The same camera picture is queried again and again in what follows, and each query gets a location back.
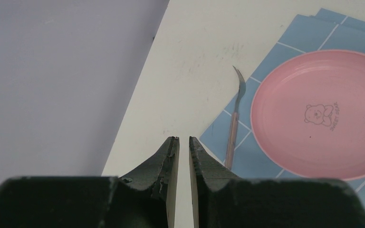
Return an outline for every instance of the pink plate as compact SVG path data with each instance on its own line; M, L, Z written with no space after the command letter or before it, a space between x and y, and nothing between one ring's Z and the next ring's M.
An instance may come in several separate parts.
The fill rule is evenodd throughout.
M273 70L251 106L265 154L304 177L365 176L365 54L316 51Z

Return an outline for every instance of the bear drawing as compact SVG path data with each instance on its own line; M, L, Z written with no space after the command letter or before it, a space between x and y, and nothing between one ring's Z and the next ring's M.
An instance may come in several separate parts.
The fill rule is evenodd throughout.
M331 126L332 105L307 105L305 116L306 123L322 124Z

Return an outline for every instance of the blue napkin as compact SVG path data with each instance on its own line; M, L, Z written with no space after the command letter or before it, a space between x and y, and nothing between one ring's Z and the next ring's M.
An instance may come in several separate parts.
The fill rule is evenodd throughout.
M260 149L252 134L250 107L264 78L277 66L306 52L346 49L365 53L365 22L326 9L315 16L297 15L288 29L247 80L240 103L239 127L232 171L243 178L298 178L274 162ZM221 161L226 156L227 140L236 96L205 130L200 141ZM348 182L365 206L365 178Z

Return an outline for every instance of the table surface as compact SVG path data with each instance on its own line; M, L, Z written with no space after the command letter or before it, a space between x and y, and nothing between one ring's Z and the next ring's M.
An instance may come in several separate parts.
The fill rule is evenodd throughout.
M189 136L237 93L232 65L248 79L297 14L320 8L365 21L365 0L170 0L103 175L123 175L180 137L175 227L193 227Z

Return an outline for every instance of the fork handle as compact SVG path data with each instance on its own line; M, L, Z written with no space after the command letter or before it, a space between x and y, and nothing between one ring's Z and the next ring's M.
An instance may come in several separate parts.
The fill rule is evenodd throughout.
M234 112L231 114L229 141L227 142L226 160L224 166L231 170L233 166L234 148L236 147L237 127L239 125L239 114Z

